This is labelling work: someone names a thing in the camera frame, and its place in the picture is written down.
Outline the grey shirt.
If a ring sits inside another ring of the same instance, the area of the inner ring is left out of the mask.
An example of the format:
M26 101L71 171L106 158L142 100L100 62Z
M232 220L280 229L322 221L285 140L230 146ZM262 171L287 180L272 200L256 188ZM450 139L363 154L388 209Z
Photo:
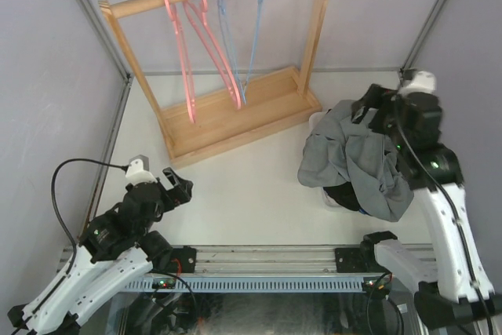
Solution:
M342 100L315 124L307 137L298 181L310 188L345 188L355 194L354 211L397 222L409 208L413 192L397 170L397 150L385 135L369 129L376 114L355 124L351 100Z

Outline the wooden clothes rack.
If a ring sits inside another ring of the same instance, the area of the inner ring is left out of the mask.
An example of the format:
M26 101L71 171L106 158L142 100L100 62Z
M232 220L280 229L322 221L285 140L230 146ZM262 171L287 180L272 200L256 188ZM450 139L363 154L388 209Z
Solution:
M172 3L200 0L170 0ZM314 0L300 67L289 66L250 80L247 104L237 110L227 88L195 97L196 122L187 105L161 107L119 23L127 16L160 7L163 0L128 0L111 4L100 0L100 10L157 118L169 159L184 167L241 147L308 120L321 104L309 88L322 25L329 0Z

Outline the light blue wire hanger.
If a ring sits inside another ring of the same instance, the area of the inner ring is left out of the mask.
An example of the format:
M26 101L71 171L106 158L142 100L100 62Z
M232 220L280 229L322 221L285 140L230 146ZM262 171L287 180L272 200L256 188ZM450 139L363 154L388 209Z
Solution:
M252 76L253 69L254 69L254 62L255 62L256 49L257 49L257 43L258 43L258 38L259 38L260 21L261 21L261 15L262 15L263 2L264 2L264 0L257 0L256 21L255 21L255 27L254 27L254 33L253 33L253 44L252 44L252 49L251 49L248 71L246 73L246 80L245 80L243 87L242 87L242 99L244 101L244 104L247 104L246 92L247 92L248 86L250 84L251 76Z
M220 32L223 38L223 43L227 54L227 58L231 67L231 72L238 86L238 92L241 97L241 100L243 101L244 104L246 104L246 95L244 94L242 80L240 79L238 73L238 61L235 52L234 39L232 37L231 28L229 24L226 0L217 0L217 6L219 9Z

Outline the pink hanger of white shirt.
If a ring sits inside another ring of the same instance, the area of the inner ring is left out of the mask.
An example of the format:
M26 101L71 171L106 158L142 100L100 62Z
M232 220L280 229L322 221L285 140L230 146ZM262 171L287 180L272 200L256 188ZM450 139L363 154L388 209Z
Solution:
M177 13L176 5L170 0L163 0L166 12L172 22L174 34L176 37L176 46L180 59L180 69L184 83L184 92L187 105L187 113L191 123L196 122L196 108L195 108L195 85L193 74L191 70L191 63L187 54L187 44L184 37L184 31L179 15Z

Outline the pink hanger of plaid shirt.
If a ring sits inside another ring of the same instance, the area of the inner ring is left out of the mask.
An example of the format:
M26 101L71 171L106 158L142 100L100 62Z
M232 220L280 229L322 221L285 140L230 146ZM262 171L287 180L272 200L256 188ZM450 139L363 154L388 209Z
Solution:
M231 71L231 66L209 26L207 20L207 13L209 10L207 0L200 0L198 4L190 1L183 1L183 7L190 25L193 27L199 40L204 45L206 52L214 63L216 70L220 74L235 108L239 110L242 106L240 92Z

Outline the black shirt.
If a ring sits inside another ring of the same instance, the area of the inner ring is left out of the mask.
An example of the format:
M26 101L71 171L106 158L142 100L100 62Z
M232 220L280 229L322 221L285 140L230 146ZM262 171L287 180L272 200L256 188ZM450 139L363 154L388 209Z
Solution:
M345 208L353 212L362 212L351 182L322 189L325 203L331 207Z

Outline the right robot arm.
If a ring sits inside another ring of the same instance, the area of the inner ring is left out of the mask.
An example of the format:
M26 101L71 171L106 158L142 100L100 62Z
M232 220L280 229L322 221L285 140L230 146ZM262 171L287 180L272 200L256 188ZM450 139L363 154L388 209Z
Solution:
M352 122L359 124L371 109L376 114L369 128L390 138L398 152L398 171L421 203L436 268L423 264L396 236L385 232L362 249L362 266L392 273L413 295L417 314L428 329L486 321L487 332L494 334L501 295L478 255L459 160L440 141L439 99L423 89L407 93L372 84L352 104Z

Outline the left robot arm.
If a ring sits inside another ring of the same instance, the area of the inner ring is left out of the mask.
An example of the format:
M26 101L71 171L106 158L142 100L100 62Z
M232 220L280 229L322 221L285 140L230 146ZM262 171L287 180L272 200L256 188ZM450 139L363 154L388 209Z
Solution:
M29 334L77 334L82 326L130 282L152 271L179 268L173 247L152 225L164 213L188 203L193 184L172 169L165 189L146 169L126 174L123 200L95 217L70 260L32 302L12 307L8 318Z

